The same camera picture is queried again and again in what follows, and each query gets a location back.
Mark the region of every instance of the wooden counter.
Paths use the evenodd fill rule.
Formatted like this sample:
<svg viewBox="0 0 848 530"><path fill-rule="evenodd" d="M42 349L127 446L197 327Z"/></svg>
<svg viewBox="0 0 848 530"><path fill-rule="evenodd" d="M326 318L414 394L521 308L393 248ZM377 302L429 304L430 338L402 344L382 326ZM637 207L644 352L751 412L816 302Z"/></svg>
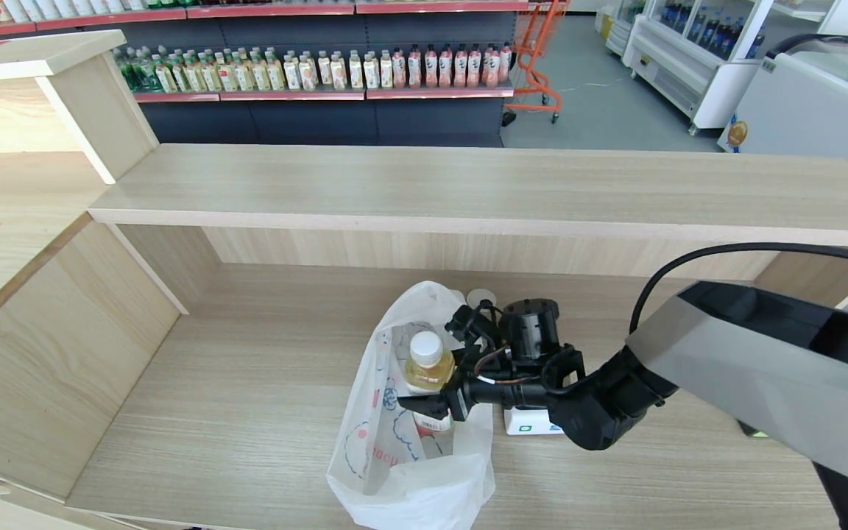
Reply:
<svg viewBox="0 0 848 530"><path fill-rule="evenodd" d="M91 46L118 33L48 39L0 45L0 489L124 521L94 529L348 527L324 470L364 343L414 282L554 298L593 369L684 252L848 246L840 160L159 146ZM697 278L848 302L848 262L750 252L677 269L647 313ZM478 528L834 520L807 459L687 392L607 452L499 431L492 460Z"/></svg>

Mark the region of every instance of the white bottle cap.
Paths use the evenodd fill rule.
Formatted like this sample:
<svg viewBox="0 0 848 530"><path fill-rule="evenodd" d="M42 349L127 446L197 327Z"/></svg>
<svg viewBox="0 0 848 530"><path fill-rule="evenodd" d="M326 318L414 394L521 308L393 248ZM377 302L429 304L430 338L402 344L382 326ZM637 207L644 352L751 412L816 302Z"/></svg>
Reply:
<svg viewBox="0 0 848 530"><path fill-rule="evenodd" d="M489 300L495 305L495 295L489 289L474 289L467 293L467 305L475 308L481 301Z"/></svg>
<svg viewBox="0 0 848 530"><path fill-rule="evenodd" d="M421 331L411 337L411 359L421 368L431 368L444 355L444 343L433 331Z"/></svg>

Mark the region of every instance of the gray floor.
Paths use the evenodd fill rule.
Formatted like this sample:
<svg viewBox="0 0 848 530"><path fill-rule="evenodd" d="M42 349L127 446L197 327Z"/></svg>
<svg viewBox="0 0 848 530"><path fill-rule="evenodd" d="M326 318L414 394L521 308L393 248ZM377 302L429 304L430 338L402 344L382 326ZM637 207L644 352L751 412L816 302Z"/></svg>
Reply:
<svg viewBox="0 0 848 530"><path fill-rule="evenodd" d="M505 147L720 152L720 131L686 134L686 116L610 54L593 16L566 16L538 70L562 94L558 123L551 112L519 110L502 130ZM527 103L538 105L539 95Z"/></svg>

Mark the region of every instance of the white plastic bag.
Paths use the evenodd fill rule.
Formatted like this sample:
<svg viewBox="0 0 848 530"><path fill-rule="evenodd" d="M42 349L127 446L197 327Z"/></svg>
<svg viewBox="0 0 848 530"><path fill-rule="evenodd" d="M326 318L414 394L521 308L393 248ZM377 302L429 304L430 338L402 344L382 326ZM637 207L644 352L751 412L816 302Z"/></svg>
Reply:
<svg viewBox="0 0 848 530"><path fill-rule="evenodd" d="M401 373L411 336L433 329L457 347L444 323L462 304L460 292L421 282L391 305L368 340L326 472L361 526L467 530L495 490L491 405L474 406L467 422L455 423L451 441L421 439L397 402L410 395Z"/></svg>

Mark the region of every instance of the robotic arm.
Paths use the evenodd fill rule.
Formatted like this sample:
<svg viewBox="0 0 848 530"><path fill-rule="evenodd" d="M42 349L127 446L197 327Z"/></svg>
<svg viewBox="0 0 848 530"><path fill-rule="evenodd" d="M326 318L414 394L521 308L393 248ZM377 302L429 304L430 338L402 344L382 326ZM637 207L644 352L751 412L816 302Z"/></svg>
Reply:
<svg viewBox="0 0 848 530"><path fill-rule="evenodd" d="M651 278L638 309L673 267ZM545 407L572 442L603 450L681 387L848 476L848 313L753 286L700 281L639 328L635 310L626 345L592 373L579 350L559 343L558 316L558 304L546 299L502 310L488 301L461 306L445 326L464 343L454 352L456 372L438 395L400 404L457 422L475 403ZM565 385L571 373L579 379Z"/></svg>

